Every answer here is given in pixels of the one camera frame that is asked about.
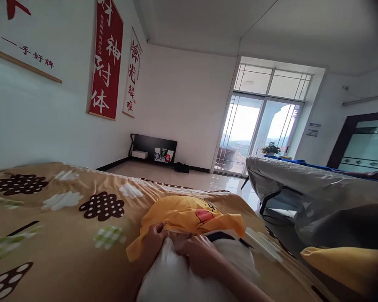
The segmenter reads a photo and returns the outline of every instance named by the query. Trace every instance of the hand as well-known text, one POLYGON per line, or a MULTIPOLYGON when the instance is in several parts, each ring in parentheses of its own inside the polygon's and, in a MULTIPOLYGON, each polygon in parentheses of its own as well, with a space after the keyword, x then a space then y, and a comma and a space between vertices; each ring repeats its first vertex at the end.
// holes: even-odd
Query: hand
POLYGON ((228 263, 206 236, 187 239, 175 252, 187 257, 192 272, 202 278, 217 278, 228 263))
POLYGON ((164 226, 165 222, 153 224, 149 227, 147 235, 143 238, 140 260, 148 263, 150 266, 154 263, 164 239, 168 236, 168 231, 163 230, 164 226))

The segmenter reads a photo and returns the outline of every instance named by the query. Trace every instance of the ceiling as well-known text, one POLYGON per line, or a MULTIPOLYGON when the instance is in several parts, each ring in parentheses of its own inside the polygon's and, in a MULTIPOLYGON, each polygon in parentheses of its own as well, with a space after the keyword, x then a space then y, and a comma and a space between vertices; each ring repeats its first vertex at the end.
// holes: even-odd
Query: ceiling
POLYGON ((149 43, 328 68, 378 68, 378 11, 369 0, 136 0, 149 43))

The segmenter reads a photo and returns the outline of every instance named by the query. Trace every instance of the door frame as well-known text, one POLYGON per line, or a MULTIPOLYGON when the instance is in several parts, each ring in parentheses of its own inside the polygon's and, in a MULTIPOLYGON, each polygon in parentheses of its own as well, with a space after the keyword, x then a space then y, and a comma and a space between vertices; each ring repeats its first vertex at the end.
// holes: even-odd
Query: door frame
POLYGON ((364 115, 350 115, 346 118, 326 166, 335 169, 339 167, 357 123, 370 120, 378 120, 378 112, 364 115))
MULTIPOLYGON (((260 111, 259 111, 259 115, 257 117, 255 128, 254 128, 254 131, 253 131, 253 134, 252 134, 251 143, 249 145, 249 150, 248 150, 248 153, 247 153, 247 157, 250 154, 253 154, 254 151, 255 151, 254 150, 254 148, 255 148, 254 145, 255 145, 255 142, 256 142, 257 133, 258 133, 259 128, 260 128, 260 124, 262 122, 262 117, 263 117, 263 113, 264 113, 265 108, 266 108, 267 101, 279 102, 279 103, 283 103, 283 104, 292 104, 292 105, 298 105, 299 106, 297 117, 296 117, 296 119, 294 121, 293 127, 292 127, 292 129, 290 131, 290 134, 289 134, 289 139, 287 141, 287 146, 286 146, 284 155, 287 154, 287 151, 289 149, 288 147, 291 144, 291 141, 292 141, 292 138, 293 138, 293 134, 294 134, 295 129, 296 129, 297 125, 298 125, 298 120, 299 120, 299 117, 300 117, 300 115, 302 113, 302 109, 304 108, 304 104, 305 104, 305 102, 291 100, 291 99, 282 99, 282 98, 278 98, 278 97, 274 97, 274 96, 264 96, 264 95, 260 95, 260 94, 249 94, 249 93, 244 93, 244 92, 239 92, 239 91, 232 91, 230 93, 228 101, 227 101, 226 111, 225 111, 225 114, 224 114, 224 119, 223 119, 223 123, 221 125, 221 129, 220 129, 220 136, 219 136, 219 139, 217 141, 217 146, 215 148, 215 154, 214 154, 212 168, 210 169, 210 173, 214 173, 214 170, 215 170, 214 169, 214 167, 215 167, 215 161, 217 160, 218 150, 220 148, 221 136, 223 135, 224 126, 225 126, 226 119, 227 119, 227 116, 228 116, 228 110, 229 110, 229 106, 231 104, 232 96, 246 97, 246 98, 249 98, 249 99, 258 99, 258 100, 260 100, 261 97, 263 98, 262 105, 261 105, 260 111)), ((233 176, 239 176, 239 177, 245 178, 245 177, 247 177, 246 176, 246 173, 247 173, 246 164, 244 165, 242 173, 237 173, 237 172, 230 172, 230 173, 228 173, 228 172, 225 172, 224 170, 218 170, 218 173, 227 174, 227 175, 233 175, 233 176)))

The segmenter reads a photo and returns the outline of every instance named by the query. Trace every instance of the glass door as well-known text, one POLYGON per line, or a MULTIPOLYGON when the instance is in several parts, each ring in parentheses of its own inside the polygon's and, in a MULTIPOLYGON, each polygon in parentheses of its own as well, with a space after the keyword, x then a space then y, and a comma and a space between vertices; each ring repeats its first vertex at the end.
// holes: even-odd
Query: glass door
POLYGON ((378 113, 347 117, 328 167, 349 172, 378 171, 378 113))
POLYGON ((262 148, 274 143, 280 152, 276 156, 286 155, 297 117, 304 103, 266 97, 262 119, 253 142, 252 154, 264 155, 262 148))
POLYGON ((242 176, 264 97, 233 93, 214 171, 242 176))
POLYGON ((285 155, 303 103, 234 92, 220 139, 214 171, 245 177, 249 154, 262 155, 269 142, 285 155))

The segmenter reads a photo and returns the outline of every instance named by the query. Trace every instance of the wall sign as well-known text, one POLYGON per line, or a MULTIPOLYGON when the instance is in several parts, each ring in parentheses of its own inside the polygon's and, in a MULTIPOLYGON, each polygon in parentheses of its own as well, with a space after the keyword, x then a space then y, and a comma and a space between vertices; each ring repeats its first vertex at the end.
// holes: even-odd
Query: wall sign
POLYGON ((62 83, 60 69, 44 28, 45 17, 34 9, 37 1, 0 1, 0 57, 62 83), (31 30, 42 28, 42 31, 31 30))
POLYGON ((318 136, 320 124, 310 123, 310 125, 307 128, 307 134, 308 136, 318 136))
POLYGON ((97 2, 94 76, 89 114, 115 120, 118 104, 123 21, 112 0, 97 2))
POLYGON ((123 113, 134 118, 137 102, 134 90, 139 81, 140 57, 143 53, 143 50, 140 46, 139 40, 137 39, 133 27, 131 28, 130 46, 129 70, 127 74, 127 85, 123 113))

